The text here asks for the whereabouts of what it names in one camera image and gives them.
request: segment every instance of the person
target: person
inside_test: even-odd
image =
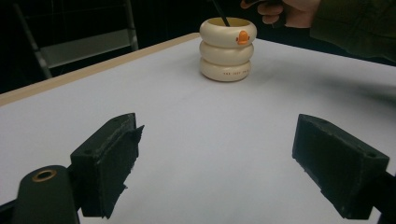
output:
[[[252,7],[242,0],[241,7]],[[310,35],[361,57],[396,62],[396,0],[263,1],[257,11],[265,24],[286,13],[287,27],[309,28]]]

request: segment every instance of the dark background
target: dark background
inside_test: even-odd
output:
[[[15,14],[18,4],[39,47],[99,35],[126,27],[123,0],[0,0],[0,93],[44,80],[32,48]],[[206,19],[217,17],[207,0],[130,0],[140,49],[199,32]],[[262,23],[256,8],[240,8],[240,0],[219,0],[229,17],[253,21],[258,38],[294,47],[358,58],[336,46],[309,37],[307,29],[273,29]],[[120,49],[51,69],[55,76],[131,52]],[[395,66],[384,59],[362,59]]]

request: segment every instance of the orange duck logo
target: orange duck logo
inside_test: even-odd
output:
[[[239,32],[239,36],[235,39],[238,45],[246,45],[250,39],[250,36],[248,36],[248,32],[246,31],[241,31]]]

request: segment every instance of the person's arm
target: person's arm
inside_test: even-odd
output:
[[[396,62],[396,0],[321,0],[310,34],[351,54]]]

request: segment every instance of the white tabletop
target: white tabletop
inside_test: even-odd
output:
[[[297,118],[339,126],[390,156],[396,68],[255,40],[251,74],[199,72],[195,38],[0,107],[0,203],[106,121],[136,113],[140,157],[110,220],[81,223],[376,223],[342,219],[291,157]]]

